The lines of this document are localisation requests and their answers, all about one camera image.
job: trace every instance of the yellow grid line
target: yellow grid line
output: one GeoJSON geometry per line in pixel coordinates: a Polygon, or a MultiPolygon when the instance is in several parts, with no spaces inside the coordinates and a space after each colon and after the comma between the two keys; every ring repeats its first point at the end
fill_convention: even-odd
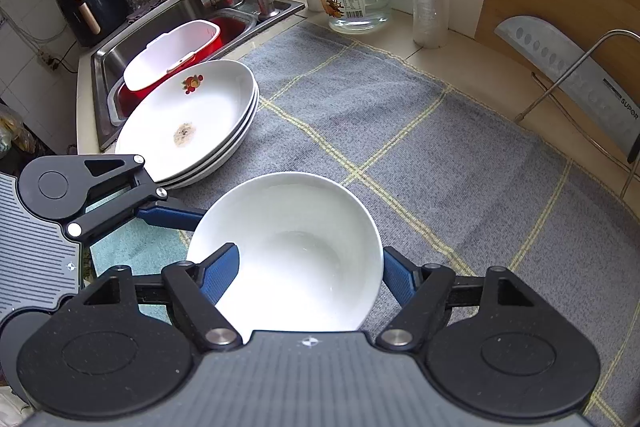
{"type": "MultiPolygon", "coordinates": [[[[450,92],[450,91],[451,91],[451,89],[449,87],[446,87],[440,93],[440,95],[437,97],[437,99],[434,100],[433,103],[431,103],[431,105],[429,107],[427,107],[418,116],[416,116],[411,122],[409,122],[409,124],[407,124],[407,126],[405,126],[403,129],[401,129],[400,132],[398,132],[398,134],[396,134],[391,140],[386,142],[380,149],[378,149],[376,152],[374,152],[373,155],[366,162],[364,162],[360,166],[359,170],[361,172],[365,172],[367,169],[369,169],[370,166],[372,166],[375,162],[380,160],[380,158],[382,158],[382,156],[384,156],[393,147],[395,147],[400,141],[402,141],[402,139],[404,139],[405,136],[407,136],[412,130],[415,129],[415,127],[418,124],[420,124],[420,122],[424,121],[425,118],[427,118],[438,107],[440,107],[440,104],[444,100],[444,98],[447,95],[447,93],[450,92]]],[[[341,181],[341,184],[346,187],[351,182],[353,182],[355,179],[356,179],[356,177],[354,176],[354,174],[349,174],[345,179],[343,179],[341,181]]]]}
{"type": "Polygon", "coordinates": [[[569,172],[571,171],[571,167],[573,164],[574,164],[573,160],[568,159],[566,161],[564,165],[564,170],[562,171],[562,175],[558,180],[558,184],[556,185],[556,188],[554,188],[554,191],[551,194],[551,197],[546,202],[545,208],[542,210],[540,216],[538,217],[538,220],[533,226],[533,229],[531,229],[531,231],[529,232],[529,235],[524,240],[524,243],[518,250],[518,253],[516,253],[516,255],[513,256],[513,259],[511,259],[511,262],[509,263],[509,270],[511,270],[512,272],[516,271],[516,269],[524,259],[524,256],[527,254],[529,249],[532,247],[532,245],[535,243],[536,239],[538,238],[538,234],[540,234],[543,227],[545,226],[546,220],[551,214],[551,211],[553,210],[556,204],[556,201],[558,201],[558,198],[560,197],[560,193],[562,192],[562,188],[564,187],[564,184],[566,183],[566,180],[569,177],[569,172]]]}
{"type": "Polygon", "coordinates": [[[344,154],[338,151],[331,143],[329,143],[318,131],[313,129],[308,123],[299,120],[295,116],[292,116],[280,107],[270,102],[270,100],[261,97],[265,107],[273,111],[283,120],[288,121],[294,126],[298,127],[301,131],[305,132],[313,141],[334,160],[336,160],[344,169],[350,174],[354,174],[354,177],[359,179],[366,187],[370,188],[376,195],[382,198],[386,204],[388,204],[400,217],[402,217],[412,229],[420,233],[425,240],[431,245],[431,247],[443,254],[444,257],[449,259],[451,266],[462,275],[475,275],[469,265],[451,248],[446,245],[443,240],[438,238],[433,231],[420,221],[417,217],[411,214],[398,200],[396,200],[391,194],[389,194],[384,188],[377,184],[373,179],[364,172],[361,172],[359,167],[350,161],[344,154]]]}
{"type": "MultiPolygon", "coordinates": [[[[421,76],[426,76],[429,79],[437,80],[438,82],[440,82],[444,86],[449,87],[451,92],[455,92],[455,93],[463,96],[467,100],[470,100],[473,103],[477,103],[479,106],[481,106],[481,107],[485,108],[486,110],[490,111],[491,113],[493,113],[495,116],[497,116],[501,120],[504,120],[504,121],[509,122],[509,123],[513,123],[513,121],[510,118],[507,118],[505,115],[497,112],[494,108],[486,105],[484,102],[481,102],[477,98],[472,97],[470,94],[467,94],[463,90],[458,89],[456,86],[453,86],[452,84],[449,84],[446,80],[443,80],[442,78],[439,78],[437,76],[433,76],[432,74],[429,74],[426,71],[417,68],[413,64],[410,64],[405,58],[402,58],[399,55],[394,55],[393,53],[390,53],[387,50],[383,50],[383,49],[377,48],[375,46],[370,46],[369,44],[365,44],[364,42],[359,42],[359,41],[355,41],[355,42],[357,42],[359,45],[361,45],[364,48],[368,48],[368,49],[370,49],[372,51],[375,51],[375,52],[378,52],[380,54],[383,54],[386,57],[389,57],[389,58],[392,58],[394,60],[397,60],[403,66],[405,66],[406,68],[408,68],[408,69],[410,69],[412,71],[415,71],[416,73],[419,73],[421,76]]],[[[529,130],[529,129],[525,128],[525,127],[522,127],[522,126],[519,126],[519,127],[520,127],[521,131],[523,131],[524,133],[535,134],[536,136],[538,136],[546,146],[550,147],[554,152],[556,152],[558,155],[562,156],[562,158],[570,159],[570,157],[565,152],[559,150],[558,147],[556,147],[552,143],[549,143],[547,140],[542,138],[539,134],[537,134],[537,133],[533,132],[532,130],[529,130]]],[[[618,197],[618,194],[617,194],[617,192],[615,190],[612,190],[612,188],[610,188],[608,185],[604,184],[603,181],[601,181],[598,178],[596,178],[596,176],[594,176],[594,174],[589,172],[582,165],[580,165],[580,164],[574,164],[574,165],[578,169],[580,169],[581,172],[584,172],[588,177],[590,177],[598,185],[600,185],[602,188],[604,188],[609,194],[611,194],[614,197],[614,199],[616,200],[616,203],[620,204],[625,209],[625,211],[628,212],[631,215],[631,217],[636,221],[636,223],[638,223],[640,225],[640,216],[638,216],[625,201],[621,200],[618,197]]]]}
{"type": "MultiPolygon", "coordinates": [[[[337,52],[337,54],[332,55],[327,60],[325,60],[322,64],[317,65],[312,70],[309,70],[306,73],[299,74],[298,76],[294,76],[289,82],[287,82],[279,90],[277,90],[275,93],[273,93],[271,95],[271,98],[269,98],[269,101],[273,102],[274,100],[278,99],[283,94],[285,94],[291,87],[293,87],[295,84],[297,84],[299,80],[301,80],[305,76],[309,76],[310,74],[318,73],[318,71],[320,71],[322,68],[324,68],[324,67],[328,66],[329,64],[331,64],[336,58],[342,57],[348,50],[355,48],[357,46],[357,44],[358,43],[356,41],[353,41],[351,44],[349,44],[348,46],[345,46],[343,49],[341,49],[339,52],[337,52]]],[[[260,107],[258,107],[258,111],[260,111],[264,107],[265,107],[264,102],[260,102],[260,107]]]]}
{"type": "Polygon", "coordinates": [[[592,398],[595,400],[595,404],[598,406],[598,409],[602,411],[603,415],[606,416],[613,425],[616,427],[625,427],[625,423],[622,418],[620,418],[611,406],[604,401],[603,397],[594,393],[592,398]]]}
{"type": "Polygon", "coordinates": [[[600,397],[600,393],[605,388],[605,386],[609,383],[609,379],[611,378],[611,375],[613,375],[613,372],[616,366],[618,365],[618,362],[620,361],[623,353],[625,352],[626,344],[628,344],[629,338],[631,338],[631,333],[634,330],[639,314],[640,314],[640,300],[638,301],[638,304],[636,304],[636,310],[634,311],[634,316],[631,319],[631,324],[629,324],[629,328],[626,331],[625,340],[622,342],[622,345],[620,346],[620,349],[616,353],[616,356],[611,361],[611,364],[609,365],[607,372],[604,374],[603,377],[600,378],[600,382],[596,386],[595,391],[593,391],[593,394],[591,395],[591,400],[589,400],[589,403],[587,404],[587,407],[584,410],[585,414],[587,414],[591,410],[591,408],[595,405],[596,400],[600,397]]]}

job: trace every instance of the gray mat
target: gray mat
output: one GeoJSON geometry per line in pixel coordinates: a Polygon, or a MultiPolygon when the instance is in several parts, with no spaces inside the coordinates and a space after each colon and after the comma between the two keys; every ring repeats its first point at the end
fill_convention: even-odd
{"type": "MultiPolygon", "coordinates": [[[[640,411],[640,224],[606,188],[441,81],[313,24],[242,61],[264,97],[251,131],[225,166],[174,196],[208,208],[249,178],[286,170],[342,182],[383,243],[414,263],[467,275],[509,266],[583,331],[602,359],[588,408],[596,425],[640,411]]],[[[97,267],[132,257],[113,243],[94,249],[97,267]]],[[[157,248],[135,257],[147,269],[167,259],[157,248]]],[[[383,286],[364,327],[379,331],[397,310],[383,286]]]]}

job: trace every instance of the food stain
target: food stain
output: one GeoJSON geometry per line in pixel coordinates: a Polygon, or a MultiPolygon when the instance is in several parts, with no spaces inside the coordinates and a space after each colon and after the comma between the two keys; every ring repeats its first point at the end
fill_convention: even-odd
{"type": "Polygon", "coordinates": [[[191,122],[183,123],[180,127],[178,127],[178,130],[174,133],[174,143],[178,147],[184,147],[191,141],[195,133],[196,133],[196,128],[193,123],[191,122]]]}

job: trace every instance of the cleaver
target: cleaver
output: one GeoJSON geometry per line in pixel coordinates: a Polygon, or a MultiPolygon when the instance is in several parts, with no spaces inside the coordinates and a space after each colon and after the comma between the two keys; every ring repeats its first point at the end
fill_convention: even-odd
{"type": "MultiPolygon", "coordinates": [[[[529,15],[502,21],[495,33],[552,81],[556,81],[584,51],[550,23],[529,15]]],[[[640,150],[640,107],[591,57],[562,84],[567,95],[633,163],[640,150]]]]}

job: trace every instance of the white bowl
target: white bowl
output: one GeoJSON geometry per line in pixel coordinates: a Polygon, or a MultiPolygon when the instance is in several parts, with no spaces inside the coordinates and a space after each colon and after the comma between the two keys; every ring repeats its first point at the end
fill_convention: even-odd
{"type": "Polygon", "coordinates": [[[254,84],[251,70],[234,60],[203,62],[174,74],[127,119],[116,154],[141,155],[156,183],[190,171],[238,130],[254,84]]]}
{"type": "Polygon", "coordinates": [[[240,269],[217,308],[245,342],[254,330],[356,330],[382,282],[367,209],[315,174],[276,172],[233,188],[202,218],[187,259],[227,242],[238,245],[240,269]]]}

